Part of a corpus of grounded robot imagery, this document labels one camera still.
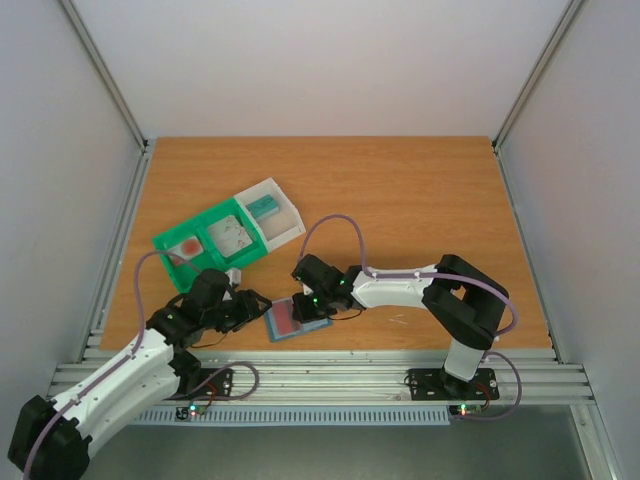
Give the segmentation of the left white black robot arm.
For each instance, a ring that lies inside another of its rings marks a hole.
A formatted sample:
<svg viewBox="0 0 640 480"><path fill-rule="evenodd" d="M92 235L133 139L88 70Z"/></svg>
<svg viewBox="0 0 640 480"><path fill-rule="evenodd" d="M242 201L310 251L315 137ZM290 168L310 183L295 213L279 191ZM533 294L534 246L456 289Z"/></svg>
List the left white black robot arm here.
<svg viewBox="0 0 640 480"><path fill-rule="evenodd" d="M272 306L239 290L228 274L199 273L191 288L150 318L130 343L54 398L36 395L20 410L8 458L26 479L79 479L90 459L141 412L163 400L234 400L224 385L232 364L205 369L191 353L207 330L236 332Z"/></svg>

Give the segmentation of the blue card holder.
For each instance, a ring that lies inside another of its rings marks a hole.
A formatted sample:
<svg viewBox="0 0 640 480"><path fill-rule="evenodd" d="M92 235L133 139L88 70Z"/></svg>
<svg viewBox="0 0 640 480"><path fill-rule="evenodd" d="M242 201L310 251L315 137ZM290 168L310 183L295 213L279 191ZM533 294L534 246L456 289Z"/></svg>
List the blue card holder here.
<svg viewBox="0 0 640 480"><path fill-rule="evenodd" d="M328 328L333 321L325 318L300 323L293 318L293 302L290 298L275 301L264 315L267 334L271 343L300 337Z"/></svg>

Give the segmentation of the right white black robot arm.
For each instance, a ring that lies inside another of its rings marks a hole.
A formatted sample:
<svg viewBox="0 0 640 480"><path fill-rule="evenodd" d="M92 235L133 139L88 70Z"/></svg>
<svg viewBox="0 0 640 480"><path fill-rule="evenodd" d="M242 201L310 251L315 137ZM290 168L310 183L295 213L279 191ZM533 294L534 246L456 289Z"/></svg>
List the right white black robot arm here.
<svg viewBox="0 0 640 480"><path fill-rule="evenodd" d="M301 323L379 307L430 312L451 337L438 374L441 389L451 399L475 387L478 367L499 335L504 311L513 308L501 285L452 254L419 269L351 266L344 272L307 254L291 276L302 287L292 296L293 318Z"/></svg>

